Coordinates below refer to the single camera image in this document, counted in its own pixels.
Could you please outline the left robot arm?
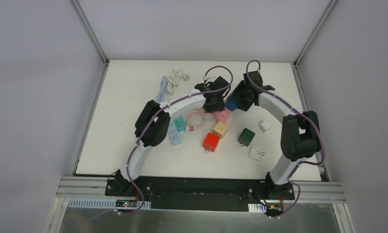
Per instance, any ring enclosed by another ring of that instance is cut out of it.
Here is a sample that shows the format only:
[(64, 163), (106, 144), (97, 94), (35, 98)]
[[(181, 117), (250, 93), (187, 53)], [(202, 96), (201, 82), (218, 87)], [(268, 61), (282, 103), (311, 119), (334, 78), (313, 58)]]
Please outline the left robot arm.
[(168, 133), (171, 120), (185, 112), (202, 108), (207, 103), (214, 103), (232, 85), (221, 76), (209, 83), (199, 83), (185, 96), (168, 102), (157, 103), (151, 100), (135, 123), (135, 144), (124, 165), (114, 173), (113, 179), (107, 180), (106, 191), (120, 192), (131, 196), (136, 190), (136, 180), (143, 164), (153, 147), (163, 142)]

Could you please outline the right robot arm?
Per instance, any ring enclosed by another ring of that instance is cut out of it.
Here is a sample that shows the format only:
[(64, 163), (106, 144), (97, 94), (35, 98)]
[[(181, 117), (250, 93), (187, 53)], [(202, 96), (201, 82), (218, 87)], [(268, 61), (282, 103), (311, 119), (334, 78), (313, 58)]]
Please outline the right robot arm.
[(248, 111), (252, 105), (267, 110), (282, 125), (280, 148), (282, 154), (275, 167), (267, 173), (263, 191), (275, 199), (290, 185), (297, 167), (321, 150), (318, 115), (301, 112), (278, 95), (270, 85), (263, 85), (259, 71), (244, 73), (244, 79), (229, 95), (237, 109)]

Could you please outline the white travel adapter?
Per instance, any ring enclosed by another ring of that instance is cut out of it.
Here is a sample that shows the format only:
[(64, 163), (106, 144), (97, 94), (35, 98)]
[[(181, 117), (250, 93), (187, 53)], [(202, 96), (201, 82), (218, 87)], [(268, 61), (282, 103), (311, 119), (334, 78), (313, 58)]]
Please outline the white travel adapter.
[(265, 153), (266, 152), (263, 148), (253, 145), (251, 146), (249, 157), (253, 160), (261, 161)]

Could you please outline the green patterned cube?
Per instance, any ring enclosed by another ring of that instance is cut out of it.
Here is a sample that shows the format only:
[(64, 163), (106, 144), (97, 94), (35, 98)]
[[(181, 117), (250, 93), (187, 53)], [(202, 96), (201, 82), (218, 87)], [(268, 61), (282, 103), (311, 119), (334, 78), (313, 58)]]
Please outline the green patterned cube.
[(255, 137), (255, 132), (251, 131), (248, 128), (244, 128), (241, 134), (239, 135), (237, 141), (241, 146), (246, 146), (248, 147), (252, 140)]

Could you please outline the pink triangular block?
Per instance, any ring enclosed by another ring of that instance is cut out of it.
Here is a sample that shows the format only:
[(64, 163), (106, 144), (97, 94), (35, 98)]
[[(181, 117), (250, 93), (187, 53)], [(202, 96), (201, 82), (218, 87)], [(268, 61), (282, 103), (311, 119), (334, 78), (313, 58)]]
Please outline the pink triangular block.
[(228, 119), (231, 115), (231, 111), (227, 108), (225, 108), (222, 111), (215, 111), (212, 113), (213, 117), (215, 118), (216, 122), (222, 122), (224, 124), (227, 124)]

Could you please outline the beige cube adapter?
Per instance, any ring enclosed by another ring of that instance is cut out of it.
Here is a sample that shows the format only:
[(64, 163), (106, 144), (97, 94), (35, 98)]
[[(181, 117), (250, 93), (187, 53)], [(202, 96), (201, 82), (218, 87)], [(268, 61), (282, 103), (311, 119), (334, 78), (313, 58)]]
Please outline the beige cube adapter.
[(228, 125), (222, 121), (218, 121), (215, 127), (212, 130), (212, 133), (217, 135), (220, 138), (223, 138), (228, 131)]

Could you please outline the red cube adapter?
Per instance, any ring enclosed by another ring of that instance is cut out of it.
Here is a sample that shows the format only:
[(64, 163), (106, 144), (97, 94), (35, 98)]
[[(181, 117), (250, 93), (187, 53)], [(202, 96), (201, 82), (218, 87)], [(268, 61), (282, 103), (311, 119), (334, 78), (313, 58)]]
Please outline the red cube adapter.
[(219, 141), (220, 141), (220, 137), (218, 135), (213, 133), (208, 133), (202, 143), (202, 147), (206, 151), (215, 152), (219, 144)]

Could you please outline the white usb charger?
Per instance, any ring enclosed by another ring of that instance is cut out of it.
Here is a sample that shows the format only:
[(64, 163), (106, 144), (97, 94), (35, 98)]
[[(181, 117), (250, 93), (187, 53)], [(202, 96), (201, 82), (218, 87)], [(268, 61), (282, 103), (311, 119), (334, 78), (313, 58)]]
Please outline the white usb charger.
[(271, 129), (271, 125), (266, 121), (260, 121), (258, 127), (264, 133), (268, 132)]

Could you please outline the blue cube socket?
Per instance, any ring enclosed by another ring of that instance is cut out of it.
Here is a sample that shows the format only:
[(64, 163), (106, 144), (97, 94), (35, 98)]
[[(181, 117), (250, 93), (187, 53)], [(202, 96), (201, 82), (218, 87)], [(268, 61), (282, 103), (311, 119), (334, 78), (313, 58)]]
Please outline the blue cube socket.
[(224, 105), (230, 112), (239, 109), (239, 104), (235, 99), (227, 100)]

